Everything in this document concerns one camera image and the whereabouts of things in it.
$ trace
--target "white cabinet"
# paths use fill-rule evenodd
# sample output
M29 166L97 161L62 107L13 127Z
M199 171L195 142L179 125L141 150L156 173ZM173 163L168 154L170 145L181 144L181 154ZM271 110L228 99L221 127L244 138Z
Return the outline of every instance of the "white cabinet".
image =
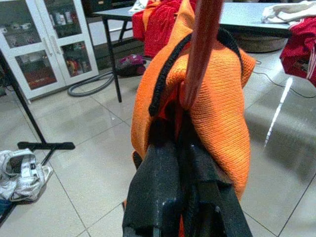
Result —
M0 31L27 99L98 74L81 1L0 0Z

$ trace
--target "white tile floor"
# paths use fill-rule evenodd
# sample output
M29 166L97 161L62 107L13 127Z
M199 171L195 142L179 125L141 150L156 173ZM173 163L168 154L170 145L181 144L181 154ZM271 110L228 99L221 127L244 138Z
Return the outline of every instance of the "white tile floor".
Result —
M253 54L256 72L285 85L280 51ZM66 91L38 99L30 108L48 141L73 141L76 149L56 152L55 174L41 198L20 205L0 229L2 237L120 237L129 182L135 173L130 154L131 113L140 77L88 97ZM93 85L81 89L87 91ZM294 78L291 88L311 96L316 88ZM251 170L241 201L254 237L316 237L316 98L289 92L266 143L284 89L253 74L244 88L251 135ZM0 97L0 150L18 141L36 141L13 95ZM36 153L39 160L44 152Z

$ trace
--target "cabinet handle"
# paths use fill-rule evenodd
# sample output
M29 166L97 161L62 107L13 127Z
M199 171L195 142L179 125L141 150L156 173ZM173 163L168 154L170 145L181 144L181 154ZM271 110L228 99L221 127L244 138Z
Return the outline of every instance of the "cabinet handle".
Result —
M48 47L48 45L47 45L46 38L45 38L45 37L43 37L43 38L42 38L42 41L43 41L43 43L44 43L44 46L45 46L45 48L46 48L46 50L47 50L48 54L49 54L50 56L52 56L52 55L53 55L53 53L50 51L50 49L49 49L49 47Z
M55 48L55 52L58 53L58 54L61 54L61 52L59 50L59 47L58 47L58 44L57 44L57 41L56 41L56 38L54 36L50 36L50 39L53 42L53 45L54 45L54 48Z

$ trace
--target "red cloth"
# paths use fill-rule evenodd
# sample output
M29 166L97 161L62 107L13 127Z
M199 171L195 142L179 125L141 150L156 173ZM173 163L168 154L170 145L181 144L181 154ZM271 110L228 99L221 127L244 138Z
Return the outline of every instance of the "red cloth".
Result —
M290 31L292 36L280 55L284 71L316 86L316 17L302 19Z
M195 10L197 0L190 0ZM169 41L169 37L182 0L164 0L151 13L147 29L142 20L143 12L132 17L133 34L138 40L145 42L145 55L154 57Z

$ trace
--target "vacuum hose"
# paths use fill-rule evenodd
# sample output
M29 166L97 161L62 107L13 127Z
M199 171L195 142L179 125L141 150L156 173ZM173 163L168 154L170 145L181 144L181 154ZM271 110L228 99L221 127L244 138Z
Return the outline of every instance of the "vacuum hose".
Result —
M73 90L78 88L79 86L82 86L82 85L85 85L85 84L88 84L88 83L92 83L94 81L97 81L97 80L101 80L103 79L104 77L108 76L108 75L111 75L110 78L101 86L95 88L95 89L92 89L90 91L86 91L86 92L80 92L80 93L74 93ZM103 90L104 88L108 87L114 80L114 76L113 76L113 72L107 72L107 73L103 73L103 74L100 74L98 76L95 76L95 77L92 77L88 80L85 80L85 81L82 81L82 82L79 82L75 85L72 85L71 87L69 87L68 89L68 94L70 96L74 96L74 97L82 97L82 96L87 96L87 95L92 95L94 93L97 93L99 92L100 90Z

